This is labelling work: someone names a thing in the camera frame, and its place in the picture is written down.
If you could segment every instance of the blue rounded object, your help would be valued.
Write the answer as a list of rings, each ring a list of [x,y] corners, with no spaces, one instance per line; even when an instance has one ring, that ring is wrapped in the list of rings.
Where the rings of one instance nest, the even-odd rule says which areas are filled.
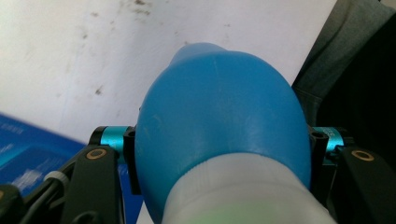
[[[288,82],[253,55],[186,46],[152,84],[136,126],[137,175],[153,221],[192,167],[236,152],[279,161],[309,186],[308,130]]]

